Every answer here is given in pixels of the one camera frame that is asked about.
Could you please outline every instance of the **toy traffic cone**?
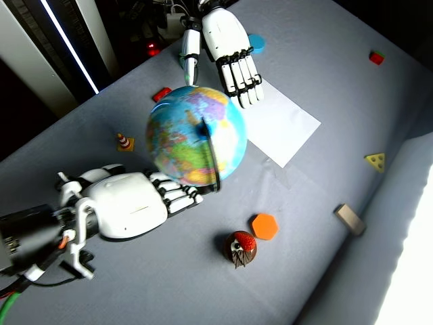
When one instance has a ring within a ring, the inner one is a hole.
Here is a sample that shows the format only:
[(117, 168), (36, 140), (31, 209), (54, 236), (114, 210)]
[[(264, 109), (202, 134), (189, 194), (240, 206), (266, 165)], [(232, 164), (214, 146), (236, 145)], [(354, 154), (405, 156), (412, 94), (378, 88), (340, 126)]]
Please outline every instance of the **toy traffic cone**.
[(134, 151), (135, 139), (133, 137), (125, 137), (123, 134), (117, 133), (117, 138), (119, 141), (117, 145), (118, 151)]

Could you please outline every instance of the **robotic arm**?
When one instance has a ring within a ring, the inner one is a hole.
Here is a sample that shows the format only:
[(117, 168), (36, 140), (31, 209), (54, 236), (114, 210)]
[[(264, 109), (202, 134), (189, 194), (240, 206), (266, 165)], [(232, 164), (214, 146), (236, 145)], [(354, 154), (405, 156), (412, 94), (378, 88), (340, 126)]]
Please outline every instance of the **robotic arm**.
[(197, 79), (200, 31), (204, 36), (211, 60), (216, 62), (225, 93), (237, 107), (248, 108), (263, 100), (262, 78), (251, 56), (253, 48), (240, 21), (224, 9), (221, 0), (200, 0), (204, 13), (202, 23), (186, 17), (181, 59), (185, 82), (193, 85)]
[(163, 173), (125, 173), (122, 165), (59, 176), (59, 210), (44, 205), (0, 218), (0, 271), (24, 272), (20, 279), (27, 285), (60, 255), (70, 273), (92, 279), (87, 239), (98, 232), (107, 240), (132, 239), (203, 201), (196, 188)]

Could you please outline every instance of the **white led strip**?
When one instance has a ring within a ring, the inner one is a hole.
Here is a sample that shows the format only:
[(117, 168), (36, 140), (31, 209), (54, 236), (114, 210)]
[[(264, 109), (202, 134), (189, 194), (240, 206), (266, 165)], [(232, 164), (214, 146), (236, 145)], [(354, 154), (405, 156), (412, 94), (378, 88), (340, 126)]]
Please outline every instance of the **white led strip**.
[(48, 16), (51, 18), (51, 21), (53, 22), (54, 26), (57, 28), (60, 36), (63, 38), (63, 42), (65, 42), (66, 46), (68, 47), (70, 53), (74, 57), (76, 63), (80, 67), (81, 71), (84, 74), (84, 77), (86, 77), (87, 81), (89, 82), (90, 86), (92, 87), (93, 91), (98, 94), (99, 90), (97, 90), (97, 87), (95, 83), (93, 82), (92, 78), (90, 77), (89, 73), (87, 72), (86, 68), (83, 66), (83, 63), (81, 62), (80, 58), (76, 54), (74, 48), (72, 47), (72, 44), (69, 42), (69, 39), (67, 38), (65, 32), (63, 31), (62, 27), (60, 26), (57, 18), (54, 16), (53, 11), (48, 5), (47, 0), (41, 0), (41, 3), (43, 7), (45, 8), (45, 11), (47, 12)]

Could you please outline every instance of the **paper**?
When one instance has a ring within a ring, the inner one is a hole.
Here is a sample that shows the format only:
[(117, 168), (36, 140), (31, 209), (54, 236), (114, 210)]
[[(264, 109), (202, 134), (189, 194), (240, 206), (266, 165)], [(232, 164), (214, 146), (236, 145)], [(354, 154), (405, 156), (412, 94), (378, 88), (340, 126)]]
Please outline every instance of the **paper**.
[(262, 85), (265, 99), (242, 110), (248, 139), (284, 168), (320, 122), (266, 80)]

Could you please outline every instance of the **blue globe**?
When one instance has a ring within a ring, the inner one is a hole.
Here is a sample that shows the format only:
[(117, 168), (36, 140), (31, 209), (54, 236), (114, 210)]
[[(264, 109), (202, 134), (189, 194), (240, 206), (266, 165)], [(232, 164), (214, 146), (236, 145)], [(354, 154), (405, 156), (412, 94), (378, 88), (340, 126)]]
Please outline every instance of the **blue globe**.
[(146, 145), (156, 166), (186, 185), (216, 181), (202, 119), (224, 179), (241, 163), (247, 144), (244, 118), (224, 93), (191, 86), (173, 90), (155, 105), (147, 124)]

